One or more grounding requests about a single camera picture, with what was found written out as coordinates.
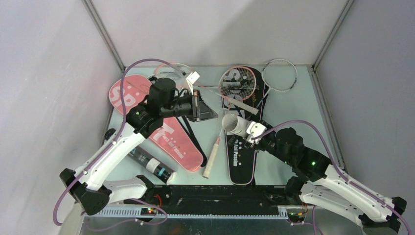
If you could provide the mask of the pink racket cover bag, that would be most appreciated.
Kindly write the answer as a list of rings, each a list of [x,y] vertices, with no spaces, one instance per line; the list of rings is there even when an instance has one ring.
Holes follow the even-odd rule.
[[[172,79],[159,78],[155,82],[142,75],[129,75],[117,81],[109,90],[109,101],[124,115],[124,128],[111,153],[126,153],[145,140],[150,140],[189,172],[198,170],[203,155],[177,121],[177,117],[191,117],[198,97],[175,95]]]

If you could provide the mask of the white shuttlecock tube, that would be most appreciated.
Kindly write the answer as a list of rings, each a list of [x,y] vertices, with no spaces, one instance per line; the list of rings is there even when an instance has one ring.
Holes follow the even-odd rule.
[[[221,121],[221,125],[226,132],[240,137],[246,137],[248,135],[247,129],[249,123],[250,122],[248,120],[233,113],[227,113],[223,116]]]

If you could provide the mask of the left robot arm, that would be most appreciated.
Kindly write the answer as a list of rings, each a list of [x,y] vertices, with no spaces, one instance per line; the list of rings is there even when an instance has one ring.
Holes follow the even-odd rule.
[[[154,200],[155,191],[147,186],[150,181],[144,176],[121,181],[106,181],[106,178],[124,157],[171,117],[186,117],[189,121],[199,122],[217,118],[218,114],[204,103],[200,95],[178,94],[172,79],[157,79],[149,87],[144,101],[130,109],[106,146],[83,166],[76,170],[65,168],[60,173],[70,195],[87,215],[95,215],[117,201],[138,199],[149,204]]]

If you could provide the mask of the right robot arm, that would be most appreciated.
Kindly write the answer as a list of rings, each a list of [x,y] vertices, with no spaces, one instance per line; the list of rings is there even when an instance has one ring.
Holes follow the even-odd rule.
[[[242,128],[242,137],[250,148],[268,152],[291,167],[295,176],[284,192],[289,204],[321,207],[354,222],[367,235],[396,235],[401,225],[407,234],[413,233],[403,218],[406,200],[369,189],[341,170],[329,150],[324,155],[305,146],[294,128],[250,121]]]

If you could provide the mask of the black racket cover bag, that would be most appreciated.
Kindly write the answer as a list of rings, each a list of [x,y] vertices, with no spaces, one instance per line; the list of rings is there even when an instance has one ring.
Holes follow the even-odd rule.
[[[264,95],[265,86],[261,78],[261,72],[253,67],[250,68],[253,69],[256,75],[256,90],[253,96],[248,100],[245,100],[244,103],[255,107]],[[256,115],[253,115],[244,110],[239,111],[231,109],[229,111],[230,113],[236,114],[237,116],[241,116],[242,118],[245,118],[248,121],[260,121],[263,117],[265,102],[266,99],[257,108],[259,112]],[[254,181],[254,171],[257,153],[253,150],[246,148],[244,146],[244,140],[240,136],[225,131],[225,138],[230,181],[234,185],[252,184]]]

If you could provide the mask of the clear white tube lid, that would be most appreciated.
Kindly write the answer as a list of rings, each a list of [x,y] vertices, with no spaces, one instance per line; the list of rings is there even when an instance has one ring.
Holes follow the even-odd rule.
[[[218,114],[218,119],[222,119],[226,114],[228,114],[230,111],[226,108],[222,108],[220,109],[217,114]]]

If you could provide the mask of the pink racket on black bag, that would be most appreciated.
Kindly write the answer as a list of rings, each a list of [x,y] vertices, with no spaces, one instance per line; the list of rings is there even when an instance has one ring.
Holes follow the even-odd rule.
[[[244,110],[256,115],[259,110],[244,103],[256,90],[256,75],[250,67],[233,66],[229,68],[219,81],[218,89],[225,107],[228,110]]]

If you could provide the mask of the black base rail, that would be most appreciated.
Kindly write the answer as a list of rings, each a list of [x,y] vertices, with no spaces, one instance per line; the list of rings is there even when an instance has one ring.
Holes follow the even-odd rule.
[[[169,215],[277,215],[280,206],[302,206],[279,186],[156,185],[140,200]]]

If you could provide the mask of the black shuttlecock tube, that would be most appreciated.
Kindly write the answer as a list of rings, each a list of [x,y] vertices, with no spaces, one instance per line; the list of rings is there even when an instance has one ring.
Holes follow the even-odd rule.
[[[139,147],[133,148],[123,159],[129,158],[135,163],[146,168],[166,185],[170,185],[175,179],[176,172],[150,153]]]

